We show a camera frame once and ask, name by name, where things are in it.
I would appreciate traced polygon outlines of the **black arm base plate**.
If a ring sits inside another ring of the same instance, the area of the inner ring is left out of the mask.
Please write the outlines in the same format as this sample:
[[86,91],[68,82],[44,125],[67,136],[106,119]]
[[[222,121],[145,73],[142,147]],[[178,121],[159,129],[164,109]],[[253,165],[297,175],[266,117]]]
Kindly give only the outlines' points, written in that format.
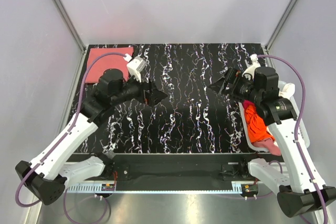
[[117,154],[117,191],[128,193],[222,193],[232,182],[249,181],[239,172],[252,154]]

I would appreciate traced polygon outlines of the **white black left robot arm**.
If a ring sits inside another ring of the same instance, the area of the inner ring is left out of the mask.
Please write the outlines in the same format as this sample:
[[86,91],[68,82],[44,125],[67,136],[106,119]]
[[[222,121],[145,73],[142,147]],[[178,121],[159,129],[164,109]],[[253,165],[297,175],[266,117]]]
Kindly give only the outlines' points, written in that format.
[[114,113],[115,107],[133,99],[148,106],[156,106],[167,98],[151,80],[142,82],[135,77],[128,81],[119,69],[108,69],[85,98],[66,128],[30,162],[20,161],[15,171],[20,184],[15,193],[19,206],[20,189],[25,186],[44,205],[54,203],[70,186],[91,177],[103,180],[113,175],[111,155],[94,154],[83,162],[69,167],[64,164],[79,145],[94,133]]

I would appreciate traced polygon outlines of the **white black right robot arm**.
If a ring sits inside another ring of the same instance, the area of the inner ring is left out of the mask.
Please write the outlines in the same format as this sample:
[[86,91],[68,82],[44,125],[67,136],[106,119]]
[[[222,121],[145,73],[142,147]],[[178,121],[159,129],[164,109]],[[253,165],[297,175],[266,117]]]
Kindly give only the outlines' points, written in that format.
[[282,212],[294,217],[306,212],[326,210],[335,201],[335,187],[327,186],[317,172],[302,135],[296,128],[301,121],[295,105],[279,95],[279,77],[274,68],[258,67],[254,75],[228,68],[209,89],[230,99],[252,102],[257,114],[269,127],[280,148],[288,176],[257,158],[238,167],[244,180],[256,177],[276,196]]

